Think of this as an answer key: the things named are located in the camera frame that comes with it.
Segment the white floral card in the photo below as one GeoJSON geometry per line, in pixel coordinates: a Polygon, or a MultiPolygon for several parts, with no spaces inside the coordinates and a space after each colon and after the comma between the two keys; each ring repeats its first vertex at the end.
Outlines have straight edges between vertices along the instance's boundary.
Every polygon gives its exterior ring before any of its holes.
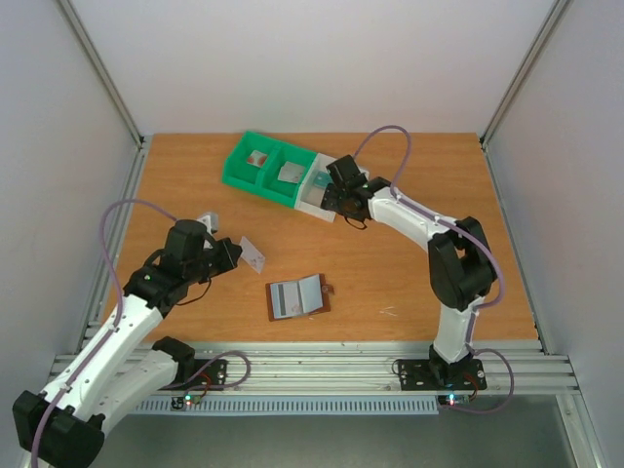
{"type": "Polygon", "coordinates": [[[257,274],[261,274],[265,265],[265,256],[245,236],[241,238],[240,247],[242,249],[241,259],[257,274]]]}
{"type": "Polygon", "coordinates": [[[286,183],[299,184],[304,173],[304,166],[287,161],[279,170],[277,179],[286,183]]]}

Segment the brown leather card holder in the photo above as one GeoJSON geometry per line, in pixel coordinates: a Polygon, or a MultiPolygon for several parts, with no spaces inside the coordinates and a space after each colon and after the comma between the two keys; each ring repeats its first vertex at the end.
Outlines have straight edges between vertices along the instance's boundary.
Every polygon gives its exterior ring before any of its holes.
{"type": "Polygon", "coordinates": [[[294,281],[298,282],[300,288],[300,295],[302,299],[303,305],[303,314],[297,317],[276,320],[272,315],[271,308],[271,300],[270,300],[270,292],[269,285],[273,283],[268,283],[265,285],[266,292],[266,300],[267,300],[267,311],[268,311],[268,320],[270,322],[276,321],[284,321],[294,318],[313,316],[321,313],[326,313],[331,311],[331,296],[335,294],[335,290],[333,285],[329,284],[326,280],[326,276],[324,274],[313,274],[309,275],[297,280],[288,280],[281,282],[289,282],[294,281]]]}

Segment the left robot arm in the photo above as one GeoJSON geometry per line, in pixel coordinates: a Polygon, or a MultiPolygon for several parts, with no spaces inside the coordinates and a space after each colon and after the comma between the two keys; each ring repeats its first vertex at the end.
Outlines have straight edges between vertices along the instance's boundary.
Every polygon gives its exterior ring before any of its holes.
{"type": "Polygon", "coordinates": [[[119,291],[118,304],[75,359],[39,393],[22,392],[13,405],[20,446],[33,467],[88,467],[114,426],[158,390],[187,388],[203,373],[194,349],[166,336],[131,370],[118,370],[191,286],[235,269],[242,254],[193,219],[177,221],[119,291]]]}

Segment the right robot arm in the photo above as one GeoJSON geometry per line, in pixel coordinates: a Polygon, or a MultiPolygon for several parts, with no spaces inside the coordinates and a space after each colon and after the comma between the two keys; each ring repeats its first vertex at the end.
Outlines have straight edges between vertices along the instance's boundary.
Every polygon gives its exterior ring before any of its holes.
{"type": "Polygon", "coordinates": [[[430,286],[441,303],[428,373],[439,387],[455,384],[474,356],[479,311],[501,280],[482,225],[471,216],[455,219],[432,211],[383,177],[367,178],[350,155],[328,164],[328,173],[323,209],[347,220],[385,224],[426,251],[430,286]]]}

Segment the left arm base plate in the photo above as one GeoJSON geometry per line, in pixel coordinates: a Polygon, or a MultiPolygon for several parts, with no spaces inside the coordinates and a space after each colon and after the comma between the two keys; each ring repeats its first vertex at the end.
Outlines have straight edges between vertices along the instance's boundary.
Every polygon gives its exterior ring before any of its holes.
{"type": "Polygon", "coordinates": [[[166,385],[164,390],[194,391],[202,390],[207,385],[219,387],[225,384],[227,366],[228,361],[225,359],[214,362],[199,359],[192,364],[182,364],[173,382],[166,385]]]}

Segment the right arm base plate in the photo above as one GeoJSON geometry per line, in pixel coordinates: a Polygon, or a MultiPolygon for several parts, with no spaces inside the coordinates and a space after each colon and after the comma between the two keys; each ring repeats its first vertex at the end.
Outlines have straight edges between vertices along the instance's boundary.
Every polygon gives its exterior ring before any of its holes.
{"type": "Polygon", "coordinates": [[[482,361],[471,357],[452,365],[429,359],[398,359],[393,366],[403,391],[481,391],[488,388],[482,361]]]}

